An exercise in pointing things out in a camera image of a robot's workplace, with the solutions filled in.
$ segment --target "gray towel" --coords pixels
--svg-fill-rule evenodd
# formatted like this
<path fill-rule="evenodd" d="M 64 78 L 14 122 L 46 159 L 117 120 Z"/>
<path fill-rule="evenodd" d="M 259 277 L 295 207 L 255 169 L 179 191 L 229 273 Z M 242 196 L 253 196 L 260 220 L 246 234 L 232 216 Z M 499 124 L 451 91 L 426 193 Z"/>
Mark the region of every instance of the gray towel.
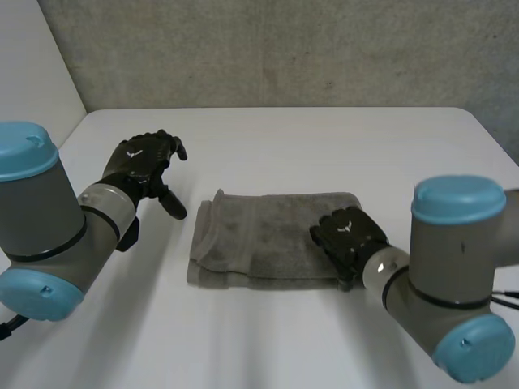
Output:
<path fill-rule="evenodd" d="M 187 282 L 205 288 L 336 286 L 335 268 L 308 229 L 351 205 L 360 206 L 349 193 L 253 197 L 219 190 L 199 207 Z"/>

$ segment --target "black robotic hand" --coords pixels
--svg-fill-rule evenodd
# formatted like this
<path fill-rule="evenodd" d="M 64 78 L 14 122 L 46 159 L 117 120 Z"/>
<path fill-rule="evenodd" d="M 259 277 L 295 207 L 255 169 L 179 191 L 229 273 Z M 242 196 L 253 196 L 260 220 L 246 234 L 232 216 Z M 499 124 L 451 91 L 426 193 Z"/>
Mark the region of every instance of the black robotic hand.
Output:
<path fill-rule="evenodd" d="M 358 207 L 339 209 L 321 217 L 319 225 L 310 227 L 310 235 L 332 261 L 339 285 L 345 291 L 362 279 L 368 259 L 389 247 L 384 231 Z"/>
<path fill-rule="evenodd" d="M 116 186 L 133 201 L 135 208 L 145 198 L 158 198 L 162 207 L 175 219 L 182 220 L 187 210 L 175 194 L 162 181 L 174 153 L 187 160 L 186 149 L 180 138 L 163 130 L 155 134 L 137 135 L 122 141 L 114 150 L 100 182 Z M 137 242 L 139 220 L 134 222 L 122 237 L 118 250 L 126 251 Z"/>

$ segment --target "white wall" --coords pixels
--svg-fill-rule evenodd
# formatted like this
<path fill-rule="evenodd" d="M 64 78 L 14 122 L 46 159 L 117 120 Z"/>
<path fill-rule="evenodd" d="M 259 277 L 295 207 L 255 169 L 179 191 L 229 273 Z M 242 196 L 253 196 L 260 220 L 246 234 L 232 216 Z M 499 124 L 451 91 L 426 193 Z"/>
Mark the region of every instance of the white wall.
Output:
<path fill-rule="evenodd" d="M 36 0 L 0 0 L 0 121 L 41 124 L 61 146 L 85 116 Z"/>

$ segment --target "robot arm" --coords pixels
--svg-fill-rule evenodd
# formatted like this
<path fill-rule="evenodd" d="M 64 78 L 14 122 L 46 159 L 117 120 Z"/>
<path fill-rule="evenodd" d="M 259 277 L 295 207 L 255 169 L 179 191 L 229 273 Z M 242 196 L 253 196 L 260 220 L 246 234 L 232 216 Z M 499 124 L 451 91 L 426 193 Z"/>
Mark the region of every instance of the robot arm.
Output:
<path fill-rule="evenodd" d="M 361 280 L 438 367 L 462 383 L 490 378 L 515 347 L 490 302 L 495 269 L 519 263 L 519 192 L 483 177 L 435 177 L 416 187 L 412 213 L 409 255 L 358 208 L 310 233 L 341 264 L 339 277 Z"/>
<path fill-rule="evenodd" d="M 0 301 L 20 317 L 69 316 L 114 250 L 137 241 L 140 200 L 158 198 L 171 216 L 187 215 L 161 179 L 171 156 L 186 160 L 186 150 L 162 130 L 120 143 L 102 179 L 77 199 L 42 127 L 0 124 L 0 149 L 0 246 L 11 261 Z"/>

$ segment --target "light blue cap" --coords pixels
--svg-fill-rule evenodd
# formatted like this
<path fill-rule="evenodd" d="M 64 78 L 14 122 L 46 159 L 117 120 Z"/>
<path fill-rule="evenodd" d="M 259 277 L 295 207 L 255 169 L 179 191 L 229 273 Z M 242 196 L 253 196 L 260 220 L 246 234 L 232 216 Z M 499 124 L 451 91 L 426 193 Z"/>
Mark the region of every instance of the light blue cap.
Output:
<path fill-rule="evenodd" d="M 414 189 L 413 216 L 428 224 L 468 224 L 503 211 L 506 194 L 489 178 L 438 176 Z"/>
<path fill-rule="evenodd" d="M 452 329 L 436 346 L 432 360 L 458 382 L 475 383 L 503 369 L 515 344 L 508 324 L 485 314 Z"/>
<path fill-rule="evenodd" d="M 8 269 L 0 275 L 0 301 L 26 318 L 57 322 L 83 299 L 76 286 L 42 271 Z"/>
<path fill-rule="evenodd" d="M 58 149 L 42 126 L 0 122 L 0 182 L 36 176 L 58 161 Z"/>

